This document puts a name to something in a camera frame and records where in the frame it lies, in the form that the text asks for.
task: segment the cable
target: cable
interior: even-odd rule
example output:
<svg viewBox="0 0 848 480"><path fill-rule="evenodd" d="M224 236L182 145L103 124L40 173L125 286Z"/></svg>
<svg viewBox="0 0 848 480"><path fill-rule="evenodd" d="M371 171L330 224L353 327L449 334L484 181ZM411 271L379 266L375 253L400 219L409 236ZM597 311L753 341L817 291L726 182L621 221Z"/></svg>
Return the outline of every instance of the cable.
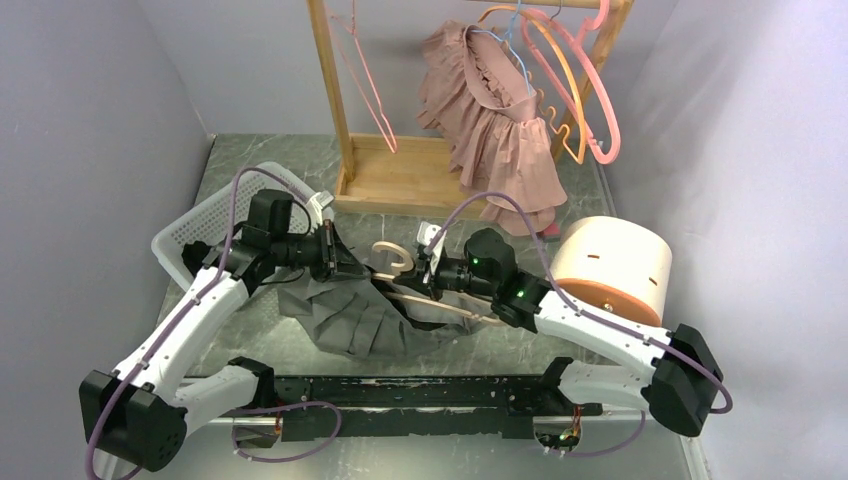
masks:
<svg viewBox="0 0 848 480"><path fill-rule="evenodd" d="M245 453L244 451L242 451L242 449L239 448L238 441L236 440L236 428L233 428L232 434L230 435L230 437L233 440L233 448L234 448L233 453L240 456L241 458L247 459L248 461L252 461L252 462L287 463L287 462L294 462L296 460L300 460L300 459L309 457L311 455L315 455L316 453L320 452L321 450L324 450L325 448L327 448L330 445L330 443L333 442L333 440L336 439L336 437L339 435L339 431L342 429L342 412L341 412L341 410L339 410L339 407L333 405L332 403L313 400L313 401L309 401L309 402L294 403L292 405L283 405L283 406L280 406L280 407L273 407L273 408L253 408L253 409L246 409L246 410L245 409L238 409L238 410L233 410L230 413L235 414L235 415L268 414L268 413L287 412L287 411L290 411L290 410L297 410L299 408L305 409L305 408L309 408L309 407L329 408L330 410L333 411L333 413L336 414L336 426L335 426L335 428L333 428L333 433L331 433L330 436L327 437L327 439L324 440L324 443L322 443L321 445L318 445L317 447L313 448L312 450L309 450L308 452L304 452L304 453L301 453L299 455L295 455L293 457L283 457L283 458L255 457L253 455Z"/></svg>
<svg viewBox="0 0 848 480"><path fill-rule="evenodd" d="M568 306L568 308L574 310L577 313L577 315L579 315L579 316L586 317L590 320L593 320L595 322L600 323L601 325L604 325L605 327L612 328L613 330L616 330L617 332L631 336L631 337L633 337L633 338L635 338L635 339L637 339L641 342L644 342L646 344L649 344L651 346L660 348L660 349L664 350L665 352L670 353L671 355L674 355L675 357L680 359L683 363L692 367L695 371L697 371L698 373L703 375L704 378L709 380L713 385L715 385L718 388L718 390L721 392L722 396L724 396L724 399L725 399L725 402L726 402L725 405L721 408L711 408L710 413L725 414L725 413L728 413L730 410L733 409L733 398L730 396L730 392L727 390L727 387L725 387L724 384L721 383L721 380L719 380L715 375L713 375L712 372L710 372L709 370L704 368L701 364L699 364L695 360L692 360L691 358L689 358L688 355L686 355L683 352L681 352L680 350L672 347L671 345L666 345L665 343L658 341L657 339L655 339L653 337L649 337L647 335L642 335L641 333L637 332L636 330L632 330L628 327L625 327L624 325L619 325L615 322L607 320L606 318L604 318L600 315L596 315L592 312L588 312L586 310L578 308L577 303L575 303L574 300L568 298L568 295L566 295L565 291L563 291L562 288L560 288L560 286L557 285L556 280L554 279L554 276L551 273L551 266L550 266L550 263L548 262L547 255L545 255L545 248L542 245L542 241L539 240L539 236L536 234L536 230L532 227L530 219L527 217L527 213L525 213L524 209L522 209L521 206L515 200L513 200L509 195L506 195L506 194L503 194L503 193L500 193L500 192L481 192L481 193L477 193L475 195L468 197L464 202L462 202L458 207L456 207L456 210L454 210L453 213L451 213L450 216L447 218L447 220L445 220L445 224L442 226L442 228L439 230L439 232L433 237L433 240L430 242L430 244L427 245L427 248L425 248L424 253L429 255L430 253L433 252L433 248L435 248L435 246L439 242L439 240L441 240L441 238L445 235L447 228L450 226L450 224L452 224L454 222L454 220L456 219L457 215L460 214L460 212L462 212L466 207L468 207L468 205L471 205L471 203L473 203L475 200L478 200L478 199L481 199L481 198L486 198L486 197L498 197L498 198L502 198L502 199L506 200L507 202L510 203L510 205L512 205L513 208L515 208L515 211L518 212L518 214L521 216L522 220L524 220L524 224L527 225L527 229L530 231L530 235L533 237L533 241L536 244L536 251L539 253L539 260L542 262L542 267L545 270L545 276L548 278L548 281L551 283L551 287L553 288L553 290L557 293L557 295L563 301L563 303L565 303L566 306Z"/></svg>
<svg viewBox="0 0 848 480"><path fill-rule="evenodd" d="M594 452L585 452L585 453L583 453L583 452L565 452L563 450L556 450L556 449L552 449L552 450L558 451L561 454L563 454L564 456L572 457L572 458L602 457L604 455L609 455L610 453L615 453L619 450L624 450L625 448L629 447L631 443L636 441L636 438L638 438L639 435L642 434L642 430L645 429L645 424L647 423L647 416L645 415L645 412L640 411L639 413L641 415L641 418L639 419L639 426L636 427L636 430L632 434L630 434L630 436L627 437L627 439L625 439L623 442L621 442L617 445L613 445L612 447L605 448L603 450L597 450L597 451L594 451Z"/></svg>
<svg viewBox="0 0 848 480"><path fill-rule="evenodd" d="M295 199L292 199L292 203L300 207L300 209L303 210L303 213L306 214L306 232L304 232L303 235L309 235L312 232L312 215L309 214L309 210L307 210L302 203Z"/></svg>
<svg viewBox="0 0 848 480"><path fill-rule="evenodd" d="M202 299L209 293L210 290L215 288L218 285L218 282L221 281L221 277L224 275L224 267L227 264L227 258L230 256L230 250L233 246L233 228L235 225L236 218L236 193L238 191L238 184L241 177L247 172L257 172L263 175L268 176L269 178L275 180L280 185L287 187L290 191L293 190L293 186L290 182L274 175L273 173L258 167L243 167L241 170L236 173L236 176L233 177L233 186L230 190L230 202L229 202L229 212L228 212L228 220L227 220L227 236L224 240L224 249L221 254L221 258L218 261L218 271L215 272L215 276L212 280L206 284L200 291L197 292L195 296L194 302L186 302L185 305L180 308L180 310L174 315L174 318L168 323L168 325L162 330L162 333L156 337L153 343L150 345L150 348L147 349L147 352L142 355L141 359L136 363L136 365L129 371L126 377L121 380L121 383L118 384L118 387L115 388L115 391L112 393L112 396L109 397L109 400L106 402L106 405L103 407L103 411L100 412L100 416L97 418L97 422L94 424L94 428L91 431L91 437L89 437L88 445L86 445L85 449L85 472L88 476L89 480L104 480L97 476L97 473L94 471L94 453L97 450L97 444L100 442L100 437L103 435L103 427L106 425L106 420L109 418L109 415L112 414L112 411L115 409L115 406L118 403L118 399L121 398L121 395L126 391L127 387L130 385L130 382L138 376L139 372L141 372L144 365L149 364L150 360L162 347L162 344L165 343L165 340L173 333L174 329L183 321L188 312L197 304L202 301ZM290 408L298 408L299 406L303 406L303 404L294 404L288 405ZM136 466L132 472L127 475L117 479L117 480L129 480L136 476L138 472L141 471L141 465Z"/></svg>
<svg viewBox="0 0 848 480"><path fill-rule="evenodd" d="M557 17L557 15L562 13L562 2L563 0L559 0L559 8L557 8L557 13L555 13L554 16L550 18L551 21L553 21Z"/></svg>
<svg viewBox="0 0 848 480"><path fill-rule="evenodd" d="M294 278L286 278L285 280L273 280L273 281L270 281L270 282L262 282L262 283L259 284L259 286L261 287L261 286L264 286L264 285L283 285L283 284L286 284L286 283L294 283L294 282L300 280L301 278L303 278L303 274L305 272L306 272L306 269L301 268L298 276L296 276Z"/></svg>

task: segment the pink ruffled dress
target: pink ruffled dress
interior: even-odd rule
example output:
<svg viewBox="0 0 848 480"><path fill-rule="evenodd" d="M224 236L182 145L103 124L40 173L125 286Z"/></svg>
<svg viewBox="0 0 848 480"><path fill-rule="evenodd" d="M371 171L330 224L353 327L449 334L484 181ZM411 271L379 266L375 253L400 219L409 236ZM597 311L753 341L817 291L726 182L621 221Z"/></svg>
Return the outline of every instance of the pink ruffled dress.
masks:
<svg viewBox="0 0 848 480"><path fill-rule="evenodd" d="M418 92L422 128L436 129L451 146L451 171L460 170L467 193L502 192L518 202L542 231L565 203L545 120L536 115L536 91L500 43L480 27L452 20L424 41L429 67ZM480 218L511 235L529 235L505 200L488 199Z"/></svg>

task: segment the white wall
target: white wall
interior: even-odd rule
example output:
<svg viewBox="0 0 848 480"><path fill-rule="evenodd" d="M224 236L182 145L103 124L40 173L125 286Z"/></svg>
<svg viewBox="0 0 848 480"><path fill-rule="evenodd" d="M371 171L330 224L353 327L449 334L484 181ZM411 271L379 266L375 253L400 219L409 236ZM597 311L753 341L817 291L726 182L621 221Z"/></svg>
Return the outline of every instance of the white wall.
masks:
<svg viewBox="0 0 848 480"><path fill-rule="evenodd" d="M0 478L83 478L77 389L153 330L209 141L135 1L0 12Z"/></svg>
<svg viewBox="0 0 848 480"><path fill-rule="evenodd" d="M306 0L139 1L210 131L333 133ZM603 71L613 101L624 100L677 1L635 3ZM326 4L339 15L350 12L350 0L326 0ZM362 47L396 133L422 133L415 123L420 108L418 86L426 71L421 41L447 19L473 23L488 6L464 0L357 2ZM556 9L546 10L552 13ZM594 12L566 9L557 19L576 31L589 14ZM508 19L506 13L493 13L487 23L503 27ZM343 32L339 38L346 44L349 58L358 61L351 39ZM521 38L520 31L515 38ZM549 53L544 41L541 45L542 51ZM518 51L533 63L529 53ZM338 53L336 60L348 126L353 132L376 133ZM552 54L551 62L556 65ZM533 70L535 79L544 78L541 70ZM545 88L547 98L555 96L547 82L535 83ZM561 104L556 105L561 111ZM602 138L606 127L596 100L588 115Z"/></svg>
<svg viewBox="0 0 848 480"><path fill-rule="evenodd" d="M619 214L675 258L666 320L735 394L718 480L848 478L848 5L682 0L626 102Z"/></svg>

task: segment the white plastic basket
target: white plastic basket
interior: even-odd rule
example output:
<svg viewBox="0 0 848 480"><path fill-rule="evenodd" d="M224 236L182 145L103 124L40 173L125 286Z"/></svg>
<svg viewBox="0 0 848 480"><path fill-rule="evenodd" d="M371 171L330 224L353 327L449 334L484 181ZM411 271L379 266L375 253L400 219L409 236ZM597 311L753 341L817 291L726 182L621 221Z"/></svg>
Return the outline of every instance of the white plastic basket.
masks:
<svg viewBox="0 0 848 480"><path fill-rule="evenodd" d="M301 179L274 162L265 162L257 165L257 167L277 175L288 182L288 185L280 185L273 178L259 172L245 173L239 182L238 196L236 197L236 222L247 219L251 197L265 188L291 193L295 199L306 205L310 210L313 222L321 220L313 205L308 203L308 200L315 195L315 191L303 183ZM159 263L183 291L188 290L191 282L194 281L191 272L183 264L183 246L196 241L216 245L224 239L231 188L232 182L186 212L153 237L151 243L153 254L156 255ZM323 218L333 219L333 209L330 207L325 208L322 214ZM300 208L294 207L292 209L291 230L303 232L306 231L307 227L306 214Z"/></svg>

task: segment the wooden hanger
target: wooden hanger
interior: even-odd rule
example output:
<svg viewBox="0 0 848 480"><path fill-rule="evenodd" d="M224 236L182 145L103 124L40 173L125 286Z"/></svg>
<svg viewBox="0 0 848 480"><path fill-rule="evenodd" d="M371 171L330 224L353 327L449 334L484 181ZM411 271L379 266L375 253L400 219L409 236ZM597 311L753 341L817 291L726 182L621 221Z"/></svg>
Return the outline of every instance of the wooden hanger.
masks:
<svg viewBox="0 0 848 480"><path fill-rule="evenodd" d="M385 273L375 273L371 276L371 278L374 279L374 280L392 283L397 275L400 275L402 272L409 271L410 269L412 269L415 266L415 262L412 260L412 255L410 255L410 253L405 248L401 247L400 245L397 245L397 244L394 244L394 243L391 243L391 242L382 242L382 241L381 242L375 242L374 245L371 247L371 251L374 252L374 253L381 253L381 254L385 253L385 252L394 253L394 254L398 255L400 257L401 261L402 261L402 263L397 263L397 262L391 263L390 268L392 270L393 275L389 275L389 274L385 274ZM392 298L392 299L400 300L400 301L403 301L403 302L419 303L419 304L428 305L428 306L431 306L431 307L434 307L434 308L440 308L440 309L448 311L450 313L459 314L459 315L462 315L465 318L468 318L468 319L471 319L471 320L474 320L474 321L478 321L478 322L487 323L487 324L493 325L493 326L499 326L500 327L500 326L506 325L505 323L503 323L499 319L480 315L480 314L477 314L477 313L474 313L474 312L471 312L471 311L468 311L468 310L465 310L465 309L462 309L462 308L459 308L459 307L454 307L452 305L446 305L444 303L440 303L440 302L437 302L435 300L431 300L429 298L415 297L415 296L412 296L412 295L404 295L402 293L394 293L394 292L383 293L383 295L386 296L387 298ZM477 303L478 305L482 305L482 306L487 307L487 308L491 308L491 306L492 306L491 302L487 302L486 300L483 300L481 298L472 297L471 295L468 295L468 294L465 294L465 293L457 293L457 296L459 296L460 298L463 298L465 300L472 301L474 303Z"/></svg>
<svg viewBox="0 0 848 480"><path fill-rule="evenodd" d="M565 147L565 150L569 153L569 155L571 155L571 158L573 158L575 162L577 162L578 164L582 164L583 159L586 155L586 144L587 144L587 142L586 142L586 139L587 139L586 118L585 118L584 113L583 113L583 102L580 99L580 94L579 94L578 88L577 88L577 81L574 79L574 74L571 71L571 67L568 65L568 59L565 58L565 54L562 52L562 49L559 48L559 45L557 44L553 35L551 35L550 30L548 30L548 28L544 24L539 22L536 19L535 16L527 13L524 10L516 9L516 7L514 7L514 6L511 6L511 5L496 5L494 7L490 7L485 12L483 12L483 15L480 16L478 23L482 23L483 20L485 20L486 17L489 16L489 14L491 14L492 12L498 11L498 10L513 12L513 13L515 13L515 12L519 13L526 20L533 23L533 25L536 27L536 29L539 30L542 33L542 36L545 38L545 41L547 41L550 44L551 48L553 48L554 54L556 55L557 60L559 60L560 65L562 65L562 70L565 73L565 77L568 80L568 85L569 85L569 87L571 87L571 91L572 91L573 96L574 96L574 103L576 104L575 105L575 110L576 110L575 118L577 120L577 129L580 132L580 146L578 147L576 154L574 153L574 150L572 150L568 145L566 145L565 138L563 138L563 147ZM531 48L531 51L534 48L536 48L535 45L528 45L528 46ZM554 130L557 133L559 133L563 130L563 128L562 128L562 126L560 126L558 128L555 128Z"/></svg>

